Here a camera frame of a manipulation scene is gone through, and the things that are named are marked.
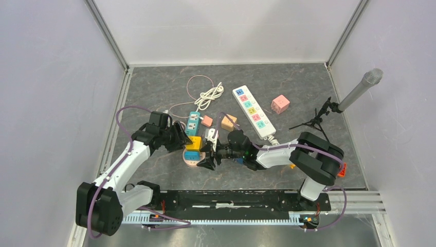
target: pink cube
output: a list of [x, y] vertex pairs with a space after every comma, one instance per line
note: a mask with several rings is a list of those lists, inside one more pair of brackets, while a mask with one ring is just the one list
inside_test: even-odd
[[208, 116], [204, 116], [203, 120], [202, 120], [202, 124], [206, 127], [210, 127], [212, 126], [212, 118], [208, 117]]
[[287, 100], [285, 96], [280, 95], [272, 101], [271, 109], [277, 112], [277, 114], [280, 114], [289, 107], [289, 103], [289, 100]]

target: microphone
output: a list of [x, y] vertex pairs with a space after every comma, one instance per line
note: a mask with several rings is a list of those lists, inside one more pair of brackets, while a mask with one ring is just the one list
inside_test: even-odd
[[379, 68], [374, 68], [365, 73], [360, 83], [345, 97], [338, 105], [338, 110], [345, 111], [352, 103], [356, 101], [370, 87], [377, 85], [383, 77], [383, 71]]

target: white panel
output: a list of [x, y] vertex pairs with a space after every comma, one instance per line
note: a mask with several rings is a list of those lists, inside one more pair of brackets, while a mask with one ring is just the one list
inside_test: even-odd
[[346, 114], [398, 246], [434, 246], [435, 9], [433, 0], [371, 1], [333, 64], [341, 98], [366, 71], [385, 73]]
[[359, 0], [96, 0], [130, 64], [324, 62]]
[[123, 69], [84, 1], [2, 1], [0, 245], [66, 246]]

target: microphone grille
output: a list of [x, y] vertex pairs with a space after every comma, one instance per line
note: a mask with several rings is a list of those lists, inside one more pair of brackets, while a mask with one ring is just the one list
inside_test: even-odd
[[372, 85], [377, 85], [383, 77], [383, 71], [379, 68], [374, 68], [365, 73], [365, 80]]

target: tripod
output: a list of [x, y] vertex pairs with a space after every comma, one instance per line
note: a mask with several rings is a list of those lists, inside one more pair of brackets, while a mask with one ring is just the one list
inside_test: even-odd
[[331, 99], [332, 99], [331, 97], [329, 97], [327, 99], [327, 101], [322, 105], [321, 110], [319, 112], [317, 112], [317, 110], [315, 108], [315, 117], [312, 118], [310, 121], [304, 122], [302, 124], [291, 127], [289, 129], [291, 130], [291, 129], [298, 128], [300, 126], [308, 126], [308, 127], [311, 127], [315, 130], [321, 131], [322, 134], [324, 135], [325, 139], [327, 140], [327, 142], [330, 142], [329, 138], [327, 138], [327, 135], [324, 132], [324, 129], [322, 129], [322, 126], [321, 126], [322, 118], [321, 117], [324, 114], [327, 116], [330, 113], [329, 108], [332, 109], [332, 112], [337, 112], [337, 113], [342, 112], [338, 109], [338, 103], [330, 102]]

